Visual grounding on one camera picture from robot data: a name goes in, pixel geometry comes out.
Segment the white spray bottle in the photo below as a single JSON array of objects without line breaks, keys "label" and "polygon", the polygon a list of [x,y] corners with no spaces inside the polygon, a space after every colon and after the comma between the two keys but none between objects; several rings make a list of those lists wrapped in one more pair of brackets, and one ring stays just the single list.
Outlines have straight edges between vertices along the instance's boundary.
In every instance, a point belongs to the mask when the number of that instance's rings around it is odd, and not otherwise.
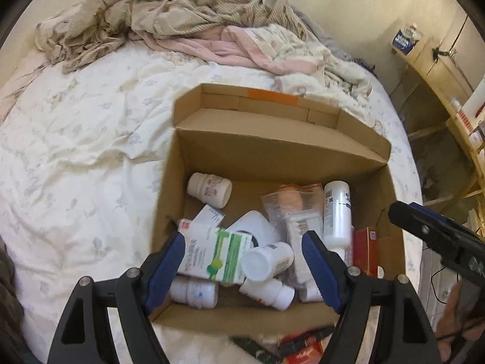
[{"label": "white spray bottle", "polygon": [[347,254],[353,242],[350,187],[347,182],[333,181],[324,188],[324,236],[326,248],[347,263]]}]

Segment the red gold QR carton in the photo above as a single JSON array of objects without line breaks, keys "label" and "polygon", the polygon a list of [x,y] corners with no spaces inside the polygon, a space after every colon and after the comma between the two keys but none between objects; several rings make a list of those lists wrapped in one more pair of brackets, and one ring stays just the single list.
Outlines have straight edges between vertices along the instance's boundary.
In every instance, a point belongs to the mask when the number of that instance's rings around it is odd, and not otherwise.
[{"label": "red gold QR carton", "polygon": [[366,275],[378,275],[377,230],[365,227],[353,233],[353,264]]}]

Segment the green white medicine box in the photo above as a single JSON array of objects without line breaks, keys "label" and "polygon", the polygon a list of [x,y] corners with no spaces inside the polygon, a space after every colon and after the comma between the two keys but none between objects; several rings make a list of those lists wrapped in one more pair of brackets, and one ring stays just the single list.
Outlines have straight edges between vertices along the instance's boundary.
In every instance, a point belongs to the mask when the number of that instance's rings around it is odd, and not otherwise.
[{"label": "green white medicine box", "polygon": [[189,219],[178,222],[178,232],[186,243],[178,273],[228,285],[241,285],[245,276],[242,256],[253,248],[253,237],[247,233],[230,233],[221,227],[210,227]]}]

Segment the clear bag of ampoules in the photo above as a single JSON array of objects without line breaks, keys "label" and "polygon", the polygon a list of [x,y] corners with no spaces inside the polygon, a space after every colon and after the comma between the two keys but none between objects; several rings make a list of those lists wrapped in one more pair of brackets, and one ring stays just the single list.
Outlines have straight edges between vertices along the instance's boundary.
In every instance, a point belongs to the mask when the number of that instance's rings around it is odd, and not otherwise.
[{"label": "clear bag of ampoules", "polygon": [[289,283],[301,288],[312,273],[302,250],[304,233],[313,230],[319,237],[323,234],[324,193],[321,183],[306,186],[283,185],[276,191],[261,196],[270,224],[292,247],[293,264],[289,269]]}]

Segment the white device box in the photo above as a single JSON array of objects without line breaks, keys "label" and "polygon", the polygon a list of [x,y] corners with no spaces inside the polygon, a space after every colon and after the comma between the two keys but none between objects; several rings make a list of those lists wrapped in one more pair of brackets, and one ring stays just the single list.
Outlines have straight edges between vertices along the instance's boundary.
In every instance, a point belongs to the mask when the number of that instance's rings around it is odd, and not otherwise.
[{"label": "white device box", "polygon": [[258,211],[249,211],[236,222],[227,227],[230,233],[248,233],[253,237],[254,247],[264,247],[284,238],[270,224],[268,219]]}]

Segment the small white dropper bottle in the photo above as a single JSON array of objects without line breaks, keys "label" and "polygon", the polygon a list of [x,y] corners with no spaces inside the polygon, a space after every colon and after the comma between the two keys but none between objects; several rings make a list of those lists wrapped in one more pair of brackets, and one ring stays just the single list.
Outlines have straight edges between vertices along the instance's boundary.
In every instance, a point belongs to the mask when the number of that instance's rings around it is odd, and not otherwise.
[{"label": "small white dropper bottle", "polygon": [[314,280],[307,281],[307,283],[298,290],[298,296],[303,303],[323,302],[319,287]]}]

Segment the white round bottle in box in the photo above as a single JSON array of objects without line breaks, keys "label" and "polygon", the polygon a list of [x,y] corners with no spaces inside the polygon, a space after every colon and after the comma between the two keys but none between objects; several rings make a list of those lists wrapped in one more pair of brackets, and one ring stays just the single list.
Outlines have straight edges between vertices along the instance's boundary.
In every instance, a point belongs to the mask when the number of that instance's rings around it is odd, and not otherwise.
[{"label": "white round bottle in box", "polygon": [[178,276],[169,289],[170,299],[196,309],[214,309],[219,298],[219,284],[206,279]]}]

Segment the white bottle orange label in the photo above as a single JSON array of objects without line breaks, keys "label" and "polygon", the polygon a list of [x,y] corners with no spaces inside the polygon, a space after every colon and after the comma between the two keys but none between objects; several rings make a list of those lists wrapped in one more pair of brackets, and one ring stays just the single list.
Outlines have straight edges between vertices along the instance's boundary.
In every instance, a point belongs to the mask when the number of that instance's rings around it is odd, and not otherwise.
[{"label": "white bottle orange label", "polygon": [[285,311],[293,302],[294,288],[283,284],[277,278],[265,282],[254,282],[248,278],[241,285],[239,292],[265,306],[272,306],[278,311]]}]

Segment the red flat packet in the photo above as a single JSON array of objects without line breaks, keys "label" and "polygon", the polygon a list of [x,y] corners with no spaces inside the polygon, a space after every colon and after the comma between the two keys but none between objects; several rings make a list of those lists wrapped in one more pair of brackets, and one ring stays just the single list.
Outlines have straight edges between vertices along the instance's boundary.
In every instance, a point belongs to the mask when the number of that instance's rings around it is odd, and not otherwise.
[{"label": "red flat packet", "polygon": [[[291,337],[295,337],[297,334],[288,335],[282,338],[279,343]],[[282,363],[285,364],[303,364],[303,363],[319,363],[324,351],[326,350],[327,339],[321,340],[319,343],[315,343],[312,346],[305,348],[303,351],[293,354],[289,357],[282,359]]]}]

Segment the white pill bottle red print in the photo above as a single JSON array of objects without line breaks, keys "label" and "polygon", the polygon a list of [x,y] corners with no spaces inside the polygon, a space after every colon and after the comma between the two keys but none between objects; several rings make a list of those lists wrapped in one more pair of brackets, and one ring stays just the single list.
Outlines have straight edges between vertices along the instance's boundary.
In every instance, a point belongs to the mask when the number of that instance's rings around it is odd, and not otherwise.
[{"label": "white pill bottle red print", "polygon": [[188,180],[187,194],[221,210],[229,202],[232,182],[214,174],[194,173]]}]

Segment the wooden shelf unit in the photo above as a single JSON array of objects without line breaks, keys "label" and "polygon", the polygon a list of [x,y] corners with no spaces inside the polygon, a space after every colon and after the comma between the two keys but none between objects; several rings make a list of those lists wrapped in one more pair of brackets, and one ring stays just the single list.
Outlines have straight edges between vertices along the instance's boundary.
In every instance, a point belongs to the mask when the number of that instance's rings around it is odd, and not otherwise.
[{"label": "wooden shelf unit", "polygon": [[463,111],[473,87],[455,63],[458,41],[472,28],[464,16],[443,40],[425,36],[408,53],[391,49],[405,73],[390,97],[410,142],[424,205],[459,222],[484,207],[484,169]]}]

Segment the white floral bed sheet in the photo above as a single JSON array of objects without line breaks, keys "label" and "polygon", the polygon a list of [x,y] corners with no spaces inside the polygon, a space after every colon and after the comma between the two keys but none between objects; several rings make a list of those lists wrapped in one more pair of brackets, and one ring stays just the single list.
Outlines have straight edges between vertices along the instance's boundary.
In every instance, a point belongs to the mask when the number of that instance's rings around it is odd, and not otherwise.
[{"label": "white floral bed sheet", "polygon": [[131,42],[65,74],[34,52],[1,91],[1,236],[16,266],[22,330],[48,357],[83,275],[117,277],[150,253],[177,97],[199,84],[275,90],[340,107],[391,144],[402,201],[422,198],[410,143],[381,83],[340,62],[306,75],[220,66]]}]

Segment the brown cardboard box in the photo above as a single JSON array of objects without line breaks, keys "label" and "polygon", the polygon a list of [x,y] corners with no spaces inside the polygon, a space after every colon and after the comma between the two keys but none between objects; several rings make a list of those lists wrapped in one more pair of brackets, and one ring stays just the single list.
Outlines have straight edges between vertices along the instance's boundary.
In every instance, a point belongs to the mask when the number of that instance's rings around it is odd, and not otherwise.
[{"label": "brown cardboard box", "polygon": [[281,236],[292,213],[322,210],[323,187],[343,181],[350,186],[352,225],[377,232],[377,257],[386,277],[404,273],[403,233],[387,216],[399,199],[390,171],[391,146],[357,118],[315,99],[202,84],[176,97],[172,123],[154,248],[164,243],[171,223],[202,209],[202,202],[187,192],[193,174],[232,182],[224,226],[257,211]]}]

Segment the camouflage cloth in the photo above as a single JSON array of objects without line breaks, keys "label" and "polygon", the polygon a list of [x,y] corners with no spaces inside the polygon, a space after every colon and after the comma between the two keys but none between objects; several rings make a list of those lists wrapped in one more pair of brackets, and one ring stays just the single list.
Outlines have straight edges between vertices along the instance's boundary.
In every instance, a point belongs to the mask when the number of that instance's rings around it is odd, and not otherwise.
[{"label": "camouflage cloth", "polygon": [[24,310],[16,296],[15,266],[1,241],[1,341],[13,349],[24,343]]}]

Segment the crumpled floral quilt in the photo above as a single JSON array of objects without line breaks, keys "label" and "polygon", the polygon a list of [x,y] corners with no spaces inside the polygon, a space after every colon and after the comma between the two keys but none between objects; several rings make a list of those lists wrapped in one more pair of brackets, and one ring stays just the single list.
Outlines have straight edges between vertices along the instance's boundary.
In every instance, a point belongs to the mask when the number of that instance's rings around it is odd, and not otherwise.
[{"label": "crumpled floral quilt", "polygon": [[65,72],[91,64],[129,38],[278,76],[320,73],[327,85],[355,98],[372,90],[360,68],[322,44],[288,0],[83,0],[35,29],[36,47]]}]

